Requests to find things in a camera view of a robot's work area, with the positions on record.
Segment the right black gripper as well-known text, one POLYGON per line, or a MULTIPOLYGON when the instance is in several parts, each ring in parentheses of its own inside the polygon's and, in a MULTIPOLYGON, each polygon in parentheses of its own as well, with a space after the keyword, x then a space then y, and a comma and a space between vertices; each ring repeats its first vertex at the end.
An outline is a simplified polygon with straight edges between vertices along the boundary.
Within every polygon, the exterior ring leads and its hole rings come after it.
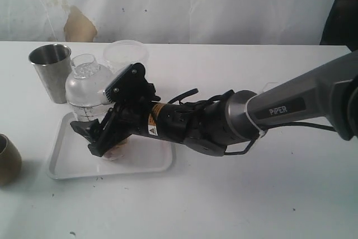
POLYGON ((148 119, 152 115, 154 102, 120 107, 115 105, 99 121, 71 121, 73 131, 90 142, 92 155, 102 157, 112 147, 131 135, 147 137, 148 119))

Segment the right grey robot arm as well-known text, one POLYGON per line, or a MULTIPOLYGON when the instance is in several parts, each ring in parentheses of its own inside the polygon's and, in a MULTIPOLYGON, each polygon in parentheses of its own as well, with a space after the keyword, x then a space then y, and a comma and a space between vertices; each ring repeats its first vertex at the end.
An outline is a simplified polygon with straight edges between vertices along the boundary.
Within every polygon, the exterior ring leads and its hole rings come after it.
POLYGON ((129 64, 101 92, 113 107, 102 120, 73 121, 72 129, 101 157, 131 135, 183 144, 209 156, 227 156, 228 146, 248 147, 268 130, 313 127, 313 118, 329 121, 326 130, 344 140, 357 136, 357 52, 353 51, 263 93, 227 91, 207 100, 185 102, 187 91, 162 103, 141 63, 129 64))

